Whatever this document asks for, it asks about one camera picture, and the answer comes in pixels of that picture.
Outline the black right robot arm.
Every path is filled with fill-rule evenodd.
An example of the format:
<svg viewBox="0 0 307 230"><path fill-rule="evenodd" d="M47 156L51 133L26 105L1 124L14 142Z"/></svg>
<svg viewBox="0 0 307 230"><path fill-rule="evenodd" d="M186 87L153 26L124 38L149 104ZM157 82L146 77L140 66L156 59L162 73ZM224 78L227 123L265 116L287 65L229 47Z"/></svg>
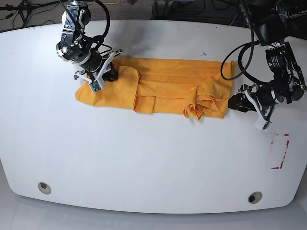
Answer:
<svg viewBox="0 0 307 230"><path fill-rule="evenodd" d="M65 12L62 16L61 40L56 46L57 55L61 59L79 65L91 80L98 75L103 64L106 63L107 52L112 50L112 47L104 44L110 29L109 11L101 1L94 2L106 15L106 28L103 34L94 37L85 34L85 26L91 19L87 0L72 0L67 6L60 1Z"/></svg>

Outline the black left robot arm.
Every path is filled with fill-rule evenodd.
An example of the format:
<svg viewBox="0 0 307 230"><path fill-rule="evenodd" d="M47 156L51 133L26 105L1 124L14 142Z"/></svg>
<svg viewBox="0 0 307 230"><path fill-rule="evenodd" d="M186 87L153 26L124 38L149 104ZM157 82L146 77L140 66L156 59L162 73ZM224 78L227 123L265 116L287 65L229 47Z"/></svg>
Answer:
<svg viewBox="0 0 307 230"><path fill-rule="evenodd" d="M255 126L260 130L268 129L271 115L277 104L300 100L307 90L305 79L289 42L285 25L280 19L276 6L277 0L242 0L240 8L251 30L251 42L239 46L238 66L240 74L253 84L243 84L238 93L228 101L228 108L246 113L258 114ZM255 46L266 47L266 62L273 73L273 80L264 82L247 72L248 64L243 65L242 58Z"/></svg>

